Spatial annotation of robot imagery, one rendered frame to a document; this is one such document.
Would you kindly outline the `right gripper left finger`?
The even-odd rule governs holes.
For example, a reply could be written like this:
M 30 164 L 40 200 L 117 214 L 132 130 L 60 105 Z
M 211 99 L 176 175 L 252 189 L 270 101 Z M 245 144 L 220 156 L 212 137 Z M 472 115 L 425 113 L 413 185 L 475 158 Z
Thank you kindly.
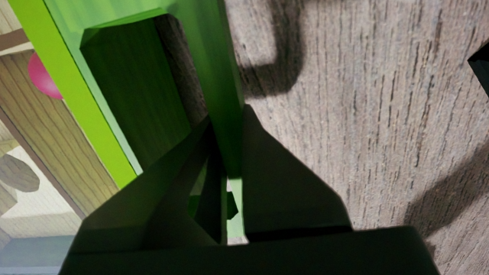
M 206 177 L 192 219 L 187 200 L 207 158 Z M 227 173 L 208 114 L 180 143 L 86 216 L 68 252 L 225 244 Z

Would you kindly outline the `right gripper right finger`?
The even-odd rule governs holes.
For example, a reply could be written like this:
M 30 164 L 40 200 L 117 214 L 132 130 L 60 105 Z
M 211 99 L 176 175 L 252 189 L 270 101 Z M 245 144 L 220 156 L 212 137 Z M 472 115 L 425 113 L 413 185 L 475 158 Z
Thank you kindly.
M 354 231 L 341 196 L 244 104 L 241 217 L 248 243 Z

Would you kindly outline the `green wooden maze board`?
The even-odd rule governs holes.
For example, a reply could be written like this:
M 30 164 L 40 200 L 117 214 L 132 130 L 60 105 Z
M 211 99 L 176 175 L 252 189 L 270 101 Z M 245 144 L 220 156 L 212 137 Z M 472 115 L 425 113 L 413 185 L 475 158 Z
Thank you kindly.
M 57 275 L 82 220 L 192 131 L 152 18 L 166 13 L 232 188 L 228 238 L 244 237 L 245 98 L 224 0 L 0 0 L 0 275 Z

